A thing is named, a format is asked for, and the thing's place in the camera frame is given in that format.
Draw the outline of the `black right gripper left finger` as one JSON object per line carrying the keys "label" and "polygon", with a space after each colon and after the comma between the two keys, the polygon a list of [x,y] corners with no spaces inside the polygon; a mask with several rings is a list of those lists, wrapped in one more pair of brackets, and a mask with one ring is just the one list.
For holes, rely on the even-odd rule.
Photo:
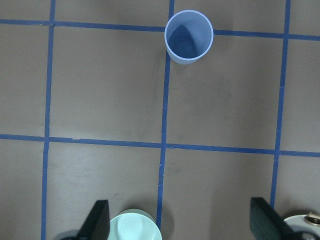
{"label": "black right gripper left finger", "polygon": [[107,240],[110,233],[108,200],[97,200],[80,228],[78,240]]}

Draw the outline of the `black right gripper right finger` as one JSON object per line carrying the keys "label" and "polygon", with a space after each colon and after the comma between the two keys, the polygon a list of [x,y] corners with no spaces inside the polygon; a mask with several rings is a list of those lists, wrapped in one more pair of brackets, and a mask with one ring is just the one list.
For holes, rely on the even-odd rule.
{"label": "black right gripper right finger", "polygon": [[250,199],[250,230],[256,240],[302,240],[262,197]]}

